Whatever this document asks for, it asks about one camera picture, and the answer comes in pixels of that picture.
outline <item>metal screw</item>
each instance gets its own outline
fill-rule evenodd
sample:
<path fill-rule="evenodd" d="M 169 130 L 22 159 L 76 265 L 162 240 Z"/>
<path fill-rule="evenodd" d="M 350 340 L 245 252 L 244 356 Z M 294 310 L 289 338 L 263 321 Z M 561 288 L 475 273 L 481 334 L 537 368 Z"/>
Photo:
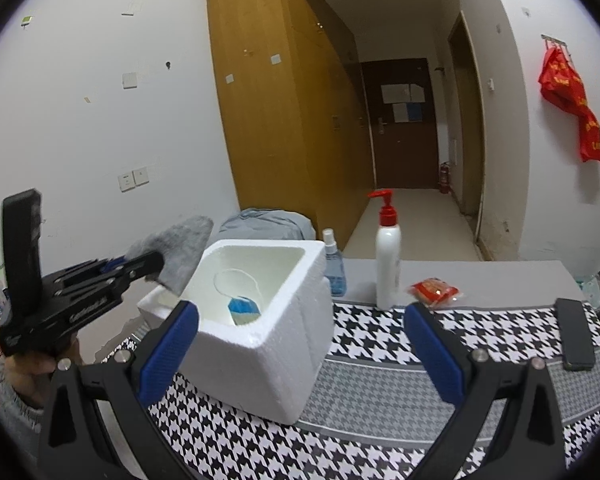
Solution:
<path fill-rule="evenodd" d="M 113 360 L 117 363 L 127 363 L 129 359 L 131 359 L 131 352 L 126 349 L 118 350 L 113 354 Z"/>
<path fill-rule="evenodd" d="M 536 370 L 542 370 L 546 366 L 546 363 L 544 362 L 544 359 L 540 357 L 534 357 L 531 359 L 531 365 Z"/>
<path fill-rule="evenodd" d="M 61 372 L 65 372 L 69 368 L 71 368 L 71 359 L 69 359 L 68 357 L 63 357 L 58 361 L 58 370 L 60 370 Z"/>
<path fill-rule="evenodd" d="M 484 363 L 489 360 L 489 352 L 487 352 L 484 348 L 476 348 L 473 352 L 471 352 L 471 357 L 473 357 L 474 361 L 477 363 Z"/>

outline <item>red pump nozzle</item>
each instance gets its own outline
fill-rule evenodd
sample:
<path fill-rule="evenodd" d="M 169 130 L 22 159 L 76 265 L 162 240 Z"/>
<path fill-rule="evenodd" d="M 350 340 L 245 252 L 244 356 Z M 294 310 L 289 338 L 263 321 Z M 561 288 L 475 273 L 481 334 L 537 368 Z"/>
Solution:
<path fill-rule="evenodd" d="M 381 196 L 384 199 L 384 205 L 380 208 L 380 225 L 383 227 L 391 227 L 398 223 L 398 213 L 394 206 L 391 205 L 391 198 L 394 195 L 393 189 L 379 189 L 373 193 L 369 193 L 369 198 Z"/>

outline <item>fire extinguisher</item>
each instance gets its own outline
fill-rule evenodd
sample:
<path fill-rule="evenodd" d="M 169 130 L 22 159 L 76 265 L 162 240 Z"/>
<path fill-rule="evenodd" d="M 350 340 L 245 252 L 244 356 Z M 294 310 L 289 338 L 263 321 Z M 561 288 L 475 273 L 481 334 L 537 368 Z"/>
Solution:
<path fill-rule="evenodd" d="M 451 190 L 449 187 L 449 163 L 443 162 L 440 164 L 440 193 L 448 193 Z"/>

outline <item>plastic wrapper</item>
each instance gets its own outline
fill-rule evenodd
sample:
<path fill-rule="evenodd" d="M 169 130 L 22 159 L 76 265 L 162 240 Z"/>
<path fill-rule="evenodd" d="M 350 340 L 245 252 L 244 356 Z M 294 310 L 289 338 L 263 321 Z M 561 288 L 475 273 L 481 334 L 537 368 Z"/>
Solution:
<path fill-rule="evenodd" d="M 438 278 L 427 278 L 414 283 L 410 286 L 409 292 L 433 309 L 454 306 L 454 303 L 462 297 L 457 288 Z"/>

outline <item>brown door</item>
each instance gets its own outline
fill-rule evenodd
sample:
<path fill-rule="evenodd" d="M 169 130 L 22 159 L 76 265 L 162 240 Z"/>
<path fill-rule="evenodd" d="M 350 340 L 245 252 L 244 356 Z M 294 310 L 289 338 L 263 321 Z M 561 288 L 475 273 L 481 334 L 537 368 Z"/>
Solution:
<path fill-rule="evenodd" d="M 480 83 L 474 63 L 474 53 L 462 17 L 458 17 L 449 36 L 454 64 L 460 123 L 462 129 L 462 198 L 461 212 L 470 216 L 469 224 L 478 229 L 478 212 L 484 179 L 484 134 L 482 131 L 482 100 Z"/>
<path fill-rule="evenodd" d="M 437 187 L 438 134 L 427 60 L 370 61 L 362 63 L 362 73 L 378 187 Z"/>

